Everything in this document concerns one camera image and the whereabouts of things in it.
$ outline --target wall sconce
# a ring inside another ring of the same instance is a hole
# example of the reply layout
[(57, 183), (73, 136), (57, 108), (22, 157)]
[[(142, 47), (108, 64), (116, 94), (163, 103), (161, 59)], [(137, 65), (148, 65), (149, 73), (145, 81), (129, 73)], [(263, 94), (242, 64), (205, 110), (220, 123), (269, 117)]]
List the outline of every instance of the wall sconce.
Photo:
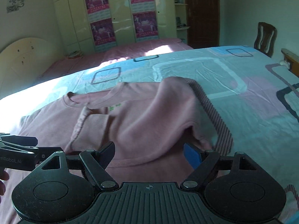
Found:
[(12, 6), (7, 7), (7, 13), (18, 11), (20, 7), (25, 5), (24, 0), (9, 0), (12, 3)]

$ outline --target shelf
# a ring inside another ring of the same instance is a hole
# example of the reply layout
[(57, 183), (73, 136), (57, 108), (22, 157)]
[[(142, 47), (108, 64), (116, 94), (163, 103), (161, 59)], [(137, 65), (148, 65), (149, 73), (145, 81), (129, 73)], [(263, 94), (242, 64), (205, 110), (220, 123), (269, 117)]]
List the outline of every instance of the shelf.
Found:
[(181, 27), (181, 28), (176, 28), (177, 30), (185, 30), (185, 29), (189, 29), (190, 27), (189, 26), (186, 26), (186, 27)]

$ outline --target black circular motor housing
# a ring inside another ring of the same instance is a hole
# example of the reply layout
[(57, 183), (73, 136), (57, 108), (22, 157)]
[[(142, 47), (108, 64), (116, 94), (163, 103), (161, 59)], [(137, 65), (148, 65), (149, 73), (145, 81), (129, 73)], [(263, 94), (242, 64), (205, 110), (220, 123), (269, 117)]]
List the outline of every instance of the black circular motor housing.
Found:
[(237, 223), (271, 220), (286, 203), (284, 189), (259, 170), (238, 170), (221, 176), (207, 185), (204, 197), (216, 213)]
[(15, 187), (11, 198), (21, 219), (59, 223), (86, 211), (94, 200), (94, 189), (66, 166), (47, 170), (39, 166)]

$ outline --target metal bolt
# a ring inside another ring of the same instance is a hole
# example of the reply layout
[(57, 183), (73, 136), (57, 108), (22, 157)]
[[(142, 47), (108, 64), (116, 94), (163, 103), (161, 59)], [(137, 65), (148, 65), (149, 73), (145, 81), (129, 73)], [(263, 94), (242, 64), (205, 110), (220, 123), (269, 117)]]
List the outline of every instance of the metal bolt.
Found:
[(101, 186), (103, 188), (113, 188), (114, 186), (116, 186), (116, 183), (114, 181), (110, 181), (110, 180), (107, 180), (107, 181), (104, 181)]
[(195, 188), (198, 184), (195, 182), (195, 181), (185, 181), (183, 183), (183, 186), (186, 187), (186, 188)]

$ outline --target wooden chair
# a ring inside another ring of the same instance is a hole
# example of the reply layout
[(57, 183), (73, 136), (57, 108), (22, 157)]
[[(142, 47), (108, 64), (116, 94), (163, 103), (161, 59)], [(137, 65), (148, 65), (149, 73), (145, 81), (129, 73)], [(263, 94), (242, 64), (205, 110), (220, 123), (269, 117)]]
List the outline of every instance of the wooden chair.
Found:
[(269, 57), (272, 57), (276, 37), (277, 29), (273, 25), (259, 22), (258, 36), (255, 40), (255, 49), (259, 50)]

